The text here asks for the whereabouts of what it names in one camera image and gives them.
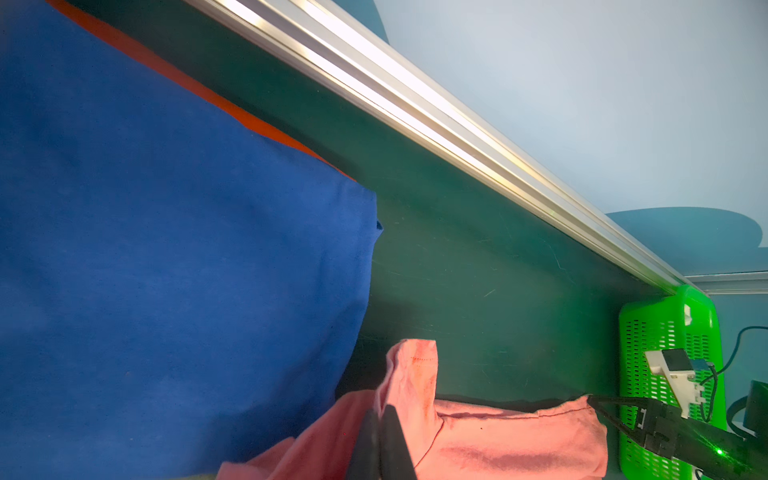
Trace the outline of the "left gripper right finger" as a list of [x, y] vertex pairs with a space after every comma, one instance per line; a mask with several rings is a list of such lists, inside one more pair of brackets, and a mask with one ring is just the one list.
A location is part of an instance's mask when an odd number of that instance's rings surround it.
[[380, 477], [382, 480], [416, 480], [408, 445], [396, 411], [386, 405], [380, 419]]

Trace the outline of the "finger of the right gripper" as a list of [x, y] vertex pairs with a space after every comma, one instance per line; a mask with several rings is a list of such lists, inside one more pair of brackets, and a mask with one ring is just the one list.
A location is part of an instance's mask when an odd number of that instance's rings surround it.
[[644, 443], [644, 434], [642, 429], [630, 427], [624, 423], [618, 414], [613, 411], [619, 407], [635, 407], [642, 409], [645, 407], [644, 398], [636, 397], [609, 397], [603, 395], [589, 395], [587, 403], [600, 415], [604, 416], [608, 422], [615, 427], [621, 434], [629, 438], [636, 444]]

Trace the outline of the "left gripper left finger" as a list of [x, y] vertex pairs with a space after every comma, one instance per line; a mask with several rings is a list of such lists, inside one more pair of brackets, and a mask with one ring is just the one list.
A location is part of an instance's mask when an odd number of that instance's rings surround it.
[[381, 479], [380, 419], [373, 409], [363, 416], [345, 479]]

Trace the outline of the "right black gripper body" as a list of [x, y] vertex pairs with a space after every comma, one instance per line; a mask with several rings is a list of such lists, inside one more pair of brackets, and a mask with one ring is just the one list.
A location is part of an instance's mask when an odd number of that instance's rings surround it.
[[642, 400], [635, 442], [667, 459], [700, 469], [709, 479], [765, 479], [767, 449], [755, 440], [682, 416], [658, 400]]

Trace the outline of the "pink t shirt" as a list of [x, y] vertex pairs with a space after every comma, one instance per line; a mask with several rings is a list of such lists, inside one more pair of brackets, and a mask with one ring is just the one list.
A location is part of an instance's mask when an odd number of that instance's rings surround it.
[[585, 397], [532, 413], [439, 400], [433, 340], [407, 339], [386, 355], [375, 390], [347, 393], [298, 437], [220, 479], [341, 479], [364, 415], [393, 406], [420, 479], [601, 479], [607, 430]]

